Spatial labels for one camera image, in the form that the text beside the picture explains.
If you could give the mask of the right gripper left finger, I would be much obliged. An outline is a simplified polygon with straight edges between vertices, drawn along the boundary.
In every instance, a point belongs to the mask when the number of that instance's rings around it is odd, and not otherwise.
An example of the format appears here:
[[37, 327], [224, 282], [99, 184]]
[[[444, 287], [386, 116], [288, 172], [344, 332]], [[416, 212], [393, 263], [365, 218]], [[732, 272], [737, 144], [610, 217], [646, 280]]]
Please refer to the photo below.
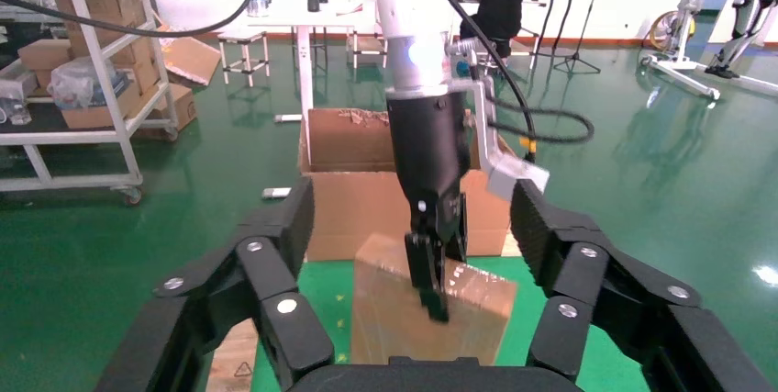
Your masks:
[[98, 391], [194, 391], [204, 359], [253, 322], [281, 390], [332, 364], [334, 345], [297, 284], [315, 217], [314, 185], [241, 221], [227, 244], [170, 274], [131, 324]]

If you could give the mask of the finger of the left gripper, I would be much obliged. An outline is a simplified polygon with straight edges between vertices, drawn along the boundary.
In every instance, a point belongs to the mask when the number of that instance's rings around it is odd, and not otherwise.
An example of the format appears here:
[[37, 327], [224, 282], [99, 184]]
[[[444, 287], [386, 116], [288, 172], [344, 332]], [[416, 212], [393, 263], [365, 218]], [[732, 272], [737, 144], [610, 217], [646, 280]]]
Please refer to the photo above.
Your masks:
[[459, 201], [456, 206], [457, 229], [453, 237], [446, 245], [446, 256], [452, 260], [466, 263], [468, 249], [468, 228], [467, 228], [467, 202], [466, 195], [460, 193]]
[[447, 323], [450, 315], [443, 287], [445, 254], [441, 242], [426, 233], [408, 232], [405, 245], [411, 283], [421, 305], [430, 319]]

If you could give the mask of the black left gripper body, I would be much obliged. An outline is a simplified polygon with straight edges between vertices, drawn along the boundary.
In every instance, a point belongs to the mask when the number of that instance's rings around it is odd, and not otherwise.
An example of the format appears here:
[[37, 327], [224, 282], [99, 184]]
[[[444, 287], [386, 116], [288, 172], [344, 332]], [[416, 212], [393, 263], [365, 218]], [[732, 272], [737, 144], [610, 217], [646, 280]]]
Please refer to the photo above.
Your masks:
[[387, 97], [397, 178], [411, 230], [446, 244], [457, 229], [461, 179], [471, 168], [464, 93]]

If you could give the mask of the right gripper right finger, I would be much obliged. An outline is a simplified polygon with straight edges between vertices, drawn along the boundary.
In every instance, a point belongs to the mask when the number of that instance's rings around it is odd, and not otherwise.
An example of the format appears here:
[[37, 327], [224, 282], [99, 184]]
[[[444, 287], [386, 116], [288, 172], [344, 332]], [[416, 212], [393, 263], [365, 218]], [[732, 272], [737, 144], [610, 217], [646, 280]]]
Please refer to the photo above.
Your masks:
[[652, 391], [768, 391], [771, 384], [689, 285], [619, 250], [594, 220], [515, 183], [511, 231], [546, 298], [528, 365], [575, 382], [588, 332], [605, 332]]

